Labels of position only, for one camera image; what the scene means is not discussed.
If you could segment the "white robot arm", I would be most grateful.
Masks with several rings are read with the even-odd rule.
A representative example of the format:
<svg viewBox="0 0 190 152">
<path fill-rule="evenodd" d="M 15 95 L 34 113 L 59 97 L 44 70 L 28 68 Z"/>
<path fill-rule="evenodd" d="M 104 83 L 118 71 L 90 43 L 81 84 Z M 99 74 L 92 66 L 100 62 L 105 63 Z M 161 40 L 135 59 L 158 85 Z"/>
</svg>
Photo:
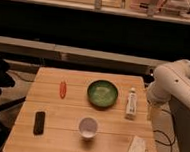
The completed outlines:
<svg viewBox="0 0 190 152">
<path fill-rule="evenodd" d="M 169 102 L 172 96 L 190 109 L 190 61 L 188 59 L 160 64 L 154 69 L 153 76 L 154 81 L 146 90 L 149 120 L 160 112 L 160 106 Z"/>
</svg>

